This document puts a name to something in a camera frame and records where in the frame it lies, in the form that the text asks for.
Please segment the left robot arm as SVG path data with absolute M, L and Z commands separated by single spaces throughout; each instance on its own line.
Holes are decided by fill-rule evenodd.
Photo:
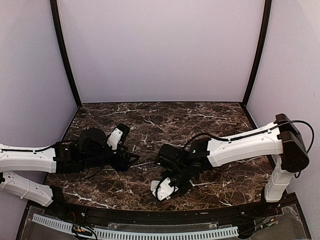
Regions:
M 60 218 L 71 213 L 61 188 L 43 185 L 18 175 L 17 171 L 51 174 L 80 173 L 85 169 L 111 166 L 126 172 L 140 157 L 124 145 L 130 128 L 117 125 L 110 134 L 98 128 L 82 130 L 74 140 L 46 147 L 0 146 L 0 190 L 49 207 Z

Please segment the white remote control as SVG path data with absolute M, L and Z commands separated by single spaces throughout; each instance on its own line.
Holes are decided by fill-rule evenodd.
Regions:
M 150 185 L 150 190 L 151 192 L 156 192 L 156 189 L 159 191 L 161 189 L 161 186 L 160 186 L 160 181 L 159 180 L 153 180 L 151 182 L 151 185 Z

